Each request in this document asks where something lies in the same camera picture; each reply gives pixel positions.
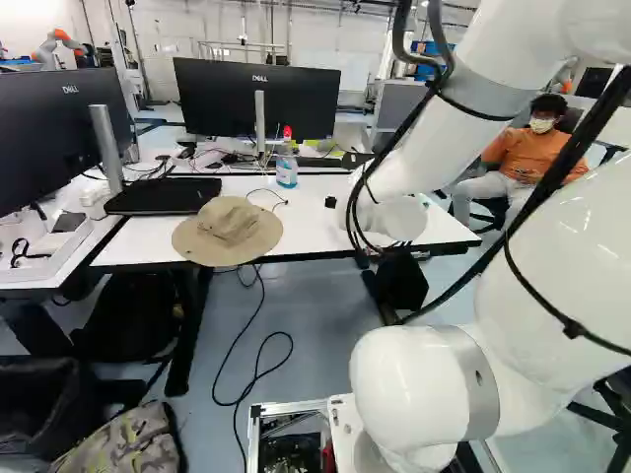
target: gray pants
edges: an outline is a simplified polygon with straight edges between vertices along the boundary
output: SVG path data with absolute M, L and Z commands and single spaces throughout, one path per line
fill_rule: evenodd
M 507 196 L 510 207 L 506 212 L 505 229 L 520 213 L 533 190 L 534 185 L 522 184 L 496 170 L 489 171 L 481 177 L 463 180 L 456 185 L 452 193 L 454 217 L 468 227 L 471 199 Z

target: computer monitor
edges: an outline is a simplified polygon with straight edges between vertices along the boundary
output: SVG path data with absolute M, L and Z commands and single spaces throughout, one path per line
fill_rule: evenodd
M 254 91 L 265 92 L 265 133 L 296 140 L 332 136 L 340 71 L 174 58 L 188 133 L 254 135 Z
M 613 69 L 610 67 L 588 67 L 574 95 L 597 99 L 607 86 L 612 73 Z
M 123 156 L 133 133 L 114 68 L 0 74 L 0 217 L 101 160 L 92 103 L 107 105 Z

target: hat brim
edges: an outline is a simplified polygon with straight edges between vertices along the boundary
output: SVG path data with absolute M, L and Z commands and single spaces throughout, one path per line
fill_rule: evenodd
M 259 228 L 246 240 L 226 245 L 212 234 L 199 229 L 197 216 L 179 224 L 172 235 L 172 245 L 183 258 L 209 267 L 248 263 L 270 251 L 283 235 L 283 224 L 271 212 L 260 210 Z

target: black laptop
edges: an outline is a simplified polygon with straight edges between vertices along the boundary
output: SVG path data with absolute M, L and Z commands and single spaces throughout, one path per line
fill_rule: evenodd
M 163 177 L 137 180 L 105 203 L 110 215 L 190 215 L 221 192 L 217 177 Z

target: man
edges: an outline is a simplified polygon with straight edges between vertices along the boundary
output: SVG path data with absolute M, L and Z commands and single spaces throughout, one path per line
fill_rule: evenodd
M 530 127 L 507 128 L 482 153 L 482 163 L 499 164 L 500 169 L 456 185 L 452 195 L 454 216 L 468 226 L 471 199 L 507 196 L 510 207 L 506 213 L 506 228 L 570 139 L 570 135 L 554 128 L 567 108 L 565 99 L 554 94 L 534 99 L 530 104 Z M 563 183 L 571 182 L 588 170 L 585 159 L 581 158 Z

